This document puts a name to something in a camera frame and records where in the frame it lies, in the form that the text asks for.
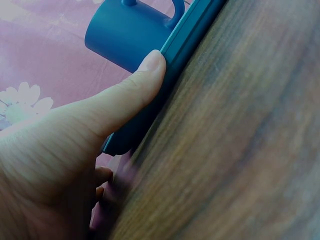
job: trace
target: blue handle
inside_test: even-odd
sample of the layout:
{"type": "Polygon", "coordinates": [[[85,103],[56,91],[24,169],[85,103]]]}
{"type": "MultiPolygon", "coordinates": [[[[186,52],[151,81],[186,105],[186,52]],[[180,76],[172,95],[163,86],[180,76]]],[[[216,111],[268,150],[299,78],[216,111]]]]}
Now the blue handle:
{"type": "MultiPolygon", "coordinates": [[[[185,2],[184,0],[172,0],[174,5],[173,17],[165,23],[169,29],[174,29],[178,24],[179,20],[185,13],[185,2]]],[[[122,4],[126,6],[134,6],[137,4],[137,0],[122,0],[122,4]]]]}
{"type": "Polygon", "coordinates": [[[134,118],[110,135],[101,151],[111,156],[135,151],[166,103],[179,74],[227,0],[195,0],[161,49],[167,62],[159,93],[134,118]]]}

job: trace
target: finger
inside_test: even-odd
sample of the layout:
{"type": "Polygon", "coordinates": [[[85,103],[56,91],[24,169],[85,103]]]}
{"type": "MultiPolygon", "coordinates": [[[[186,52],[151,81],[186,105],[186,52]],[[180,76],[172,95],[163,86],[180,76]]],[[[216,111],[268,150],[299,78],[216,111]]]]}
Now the finger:
{"type": "Polygon", "coordinates": [[[94,133],[103,140],[115,132],[143,107],[151,102],[160,89],[166,61],[157,50],[152,51],[138,70],[121,83],[88,99],[61,108],[61,117],[72,115],[73,124],[81,131],[94,133]]]}
{"type": "Polygon", "coordinates": [[[96,191],[95,191],[95,203],[98,203],[104,196],[104,187],[103,186],[100,186],[100,187],[97,187],[96,188],[96,191]]]}
{"type": "Polygon", "coordinates": [[[99,187],[105,182],[111,181],[113,178],[113,172],[103,166],[97,166],[94,171],[94,182],[95,182],[95,187],[99,187]]]}

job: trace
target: floral pattern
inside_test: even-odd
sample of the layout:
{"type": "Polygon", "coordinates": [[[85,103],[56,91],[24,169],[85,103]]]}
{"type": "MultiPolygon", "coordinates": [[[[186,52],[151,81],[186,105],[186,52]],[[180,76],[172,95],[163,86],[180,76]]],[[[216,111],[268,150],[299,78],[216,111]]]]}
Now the floral pattern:
{"type": "Polygon", "coordinates": [[[40,87],[22,82],[18,90],[8,87],[0,91],[0,130],[38,114],[47,113],[54,104],[51,97],[39,100],[40,87]]]}

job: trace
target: hand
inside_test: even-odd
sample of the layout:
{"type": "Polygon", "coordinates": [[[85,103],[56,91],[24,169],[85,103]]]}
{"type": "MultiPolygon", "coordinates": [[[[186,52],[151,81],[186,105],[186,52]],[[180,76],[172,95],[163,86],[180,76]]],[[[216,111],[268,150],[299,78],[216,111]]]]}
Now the hand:
{"type": "Polygon", "coordinates": [[[152,51],[138,71],[88,99],[0,132],[0,239],[85,239],[100,187],[106,137],[157,94],[166,61],[152,51]]]}

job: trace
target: wooden table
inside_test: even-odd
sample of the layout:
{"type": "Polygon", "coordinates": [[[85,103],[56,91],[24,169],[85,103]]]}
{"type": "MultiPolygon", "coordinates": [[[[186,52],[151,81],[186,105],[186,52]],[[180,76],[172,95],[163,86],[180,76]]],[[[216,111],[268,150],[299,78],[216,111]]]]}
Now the wooden table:
{"type": "Polygon", "coordinates": [[[229,0],[135,162],[113,240],[320,239],[320,1],[229,0]]]}

